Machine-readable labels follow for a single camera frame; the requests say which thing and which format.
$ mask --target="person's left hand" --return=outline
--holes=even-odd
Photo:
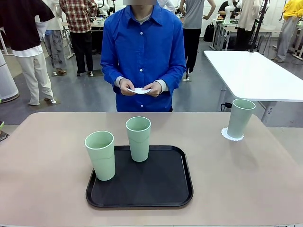
[[[151,89],[151,91],[149,91],[146,94],[153,97],[158,97],[159,94],[162,92],[162,86],[158,82],[153,82],[151,84],[148,84],[142,90],[147,90],[147,89]]]

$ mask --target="black pants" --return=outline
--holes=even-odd
[[[91,32],[86,33],[73,33],[71,32],[71,43],[74,48],[78,71],[77,74],[85,72],[85,61],[88,71],[93,71],[93,55],[91,45]]]
[[[245,31],[244,28],[238,27],[235,51],[246,51],[249,47],[251,36],[251,31]]]
[[[183,29],[186,68],[191,73],[197,59],[201,29]]]

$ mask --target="black shirt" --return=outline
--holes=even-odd
[[[236,1],[233,2],[233,5],[234,5],[234,7],[235,7],[235,10],[232,12],[231,19],[235,19],[235,18],[236,18],[236,16],[235,16],[236,12],[240,12],[240,8],[237,8],[237,7],[236,7],[237,4],[238,4],[238,3],[237,3]],[[227,1],[223,2],[223,4],[220,6],[218,12],[220,12],[220,11],[225,11],[225,7],[227,7],[227,6],[228,6],[228,2],[227,2]]]
[[[42,0],[0,0],[0,27],[4,27],[12,50],[24,51],[40,45],[35,16],[41,22],[54,18]]]

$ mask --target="neck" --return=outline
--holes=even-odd
[[[141,20],[152,13],[153,6],[143,5],[143,6],[132,6],[134,17],[137,20]]]

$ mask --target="black tray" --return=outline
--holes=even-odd
[[[150,146],[149,157],[138,163],[129,146],[115,146],[116,175],[100,181],[93,171],[86,190],[88,203],[110,207],[180,207],[193,197],[187,160],[174,146]]]

